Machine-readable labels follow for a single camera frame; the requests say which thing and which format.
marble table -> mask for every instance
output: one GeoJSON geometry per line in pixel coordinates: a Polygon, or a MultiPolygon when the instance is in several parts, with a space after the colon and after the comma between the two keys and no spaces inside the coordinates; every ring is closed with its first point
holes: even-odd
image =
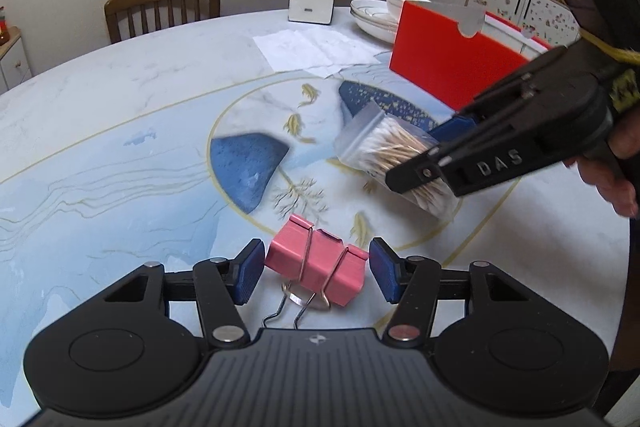
{"type": "MultiPolygon", "coordinates": [[[[295,211],[366,247],[380,235],[401,255],[452,268],[484,259],[593,329],[611,350],[620,320],[628,222],[577,173],[554,166],[460,201],[437,222],[341,166],[332,143],[369,99],[387,97],[425,128],[450,111],[380,63],[329,78],[274,74],[253,36],[285,28],[286,12],[193,23],[98,50],[0,96],[0,425],[36,403],[24,379],[30,338],[145,261],[169,271],[268,242],[295,211]],[[240,190],[238,162],[258,182],[240,190]]],[[[348,9],[332,27],[366,38],[348,9]]],[[[240,308],[252,334],[277,308],[265,269],[240,308]]],[[[370,327],[391,307],[367,273],[344,309],[309,311],[302,327],[370,327]]],[[[291,327],[289,303],[274,326],[291,327]]],[[[434,333],[462,317],[438,307],[434,333]]],[[[199,333],[190,303],[172,317],[199,333]]]]}

white bowl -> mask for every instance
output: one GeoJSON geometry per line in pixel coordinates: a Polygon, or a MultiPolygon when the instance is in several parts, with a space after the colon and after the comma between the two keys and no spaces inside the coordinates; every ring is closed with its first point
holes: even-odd
{"type": "Polygon", "coordinates": [[[351,13],[367,22],[391,31],[398,29],[398,20],[391,16],[384,1],[353,0],[351,1],[351,13]]]}
{"type": "Polygon", "coordinates": [[[354,12],[351,12],[353,19],[356,21],[356,24],[360,27],[362,31],[380,39],[381,41],[388,42],[389,44],[393,44],[396,42],[396,30],[390,30],[385,28],[384,26],[380,26],[364,20],[362,17],[359,17],[354,12]]]}
{"type": "Polygon", "coordinates": [[[404,1],[430,2],[429,0],[386,0],[386,9],[396,21],[400,20],[400,15],[402,14],[402,5],[404,4],[404,1]]]}

human hand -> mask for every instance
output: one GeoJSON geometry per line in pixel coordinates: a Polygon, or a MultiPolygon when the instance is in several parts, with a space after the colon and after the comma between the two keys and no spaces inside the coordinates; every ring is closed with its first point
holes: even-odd
{"type": "MultiPolygon", "coordinates": [[[[613,154],[622,160],[640,152],[640,107],[631,110],[616,124],[609,136],[609,147],[613,154]]],[[[568,168],[577,164],[582,181],[596,187],[599,194],[613,205],[620,216],[636,217],[638,215],[636,189],[628,180],[616,179],[606,164],[589,160],[584,156],[570,158],[565,160],[564,164],[568,168]]]]}

blue gripper pad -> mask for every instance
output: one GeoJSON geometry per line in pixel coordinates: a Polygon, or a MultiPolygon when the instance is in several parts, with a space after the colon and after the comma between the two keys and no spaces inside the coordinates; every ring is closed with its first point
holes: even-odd
{"type": "Polygon", "coordinates": [[[369,267],[387,302],[398,304],[411,279],[404,267],[404,259],[386,244],[374,237],[369,244],[369,267]]]}
{"type": "Polygon", "coordinates": [[[234,284],[229,288],[229,295],[236,306],[246,304],[254,292],[264,270],[264,243],[260,239],[252,239],[242,248],[235,259],[230,261],[229,272],[234,284]]]}
{"type": "Polygon", "coordinates": [[[476,126],[476,122],[473,118],[467,118],[465,116],[454,116],[445,123],[431,129],[429,134],[436,139],[439,143],[451,142],[456,138],[459,138],[470,129],[476,126]]]}

chair backrest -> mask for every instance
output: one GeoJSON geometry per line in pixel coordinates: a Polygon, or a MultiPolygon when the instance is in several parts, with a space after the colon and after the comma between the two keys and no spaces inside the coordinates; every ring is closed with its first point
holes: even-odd
{"type": "MultiPolygon", "coordinates": [[[[142,33],[149,33],[149,24],[146,18],[146,8],[148,5],[153,5],[154,18],[155,18],[155,30],[162,29],[160,20],[160,3],[166,1],[168,9],[168,25],[175,26],[174,19],[174,0],[108,0],[104,4],[104,16],[107,19],[107,28],[109,30],[109,38],[111,44],[120,42],[122,37],[120,36],[120,28],[118,26],[118,13],[126,11],[127,20],[129,22],[129,38],[136,36],[136,28],[133,20],[135,10],[140,11],[140,19],[142,22],[142,33]]],[[[186,0],[179,0],[180,2],[180,20],[182,24],[186,24],[187,19],[187,2],[186,0]]],[[[194,18],[196,21],[200,18],[200,0],[194,0],[193,3],[194,18]]],[[[220,17],[220,0],[209,0],[209,19],[214,17],[220,17]]]]}

